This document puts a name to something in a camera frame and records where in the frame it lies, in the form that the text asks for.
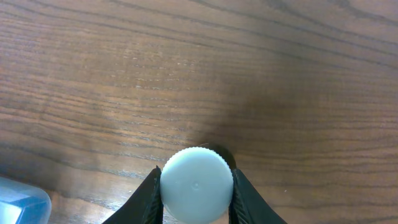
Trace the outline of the black bottle white cap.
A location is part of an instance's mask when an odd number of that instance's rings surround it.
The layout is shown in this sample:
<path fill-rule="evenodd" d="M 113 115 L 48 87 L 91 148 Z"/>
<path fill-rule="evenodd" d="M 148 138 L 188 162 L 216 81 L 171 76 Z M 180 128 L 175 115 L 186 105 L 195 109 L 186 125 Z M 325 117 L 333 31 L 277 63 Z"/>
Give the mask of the black bottle white cap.
<path fill-rule="evenodd" d="M 182 223 L 212 223 L 227 211 L 233 196 L 233 154 L 218 144 L 188 147 L 174 154 L 160 176 L 160 196 Z"/>

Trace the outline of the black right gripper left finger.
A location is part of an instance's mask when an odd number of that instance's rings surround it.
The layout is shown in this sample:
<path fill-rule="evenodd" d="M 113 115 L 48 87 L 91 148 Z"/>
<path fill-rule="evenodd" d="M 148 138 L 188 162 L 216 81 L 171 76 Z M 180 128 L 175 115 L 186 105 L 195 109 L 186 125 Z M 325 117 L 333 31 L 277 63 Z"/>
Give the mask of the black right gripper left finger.
<path fill-rule="evenodd" d="M 161 169 L 152 169 L 127 202 L 103 224 L 162 224 L 164 206 L 160 196 Z"/>

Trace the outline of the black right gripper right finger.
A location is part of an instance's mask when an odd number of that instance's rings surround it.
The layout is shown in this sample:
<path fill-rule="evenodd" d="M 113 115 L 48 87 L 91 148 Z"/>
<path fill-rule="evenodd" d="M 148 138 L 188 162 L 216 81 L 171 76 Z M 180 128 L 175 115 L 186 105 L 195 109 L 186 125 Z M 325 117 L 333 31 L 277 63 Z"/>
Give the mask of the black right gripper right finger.
<path fill-rule="evenodd" d="M 228 208 L 229 224 L 287 224 L 239 169 L 234 169 L 232 174 L 234 187 Z"/>

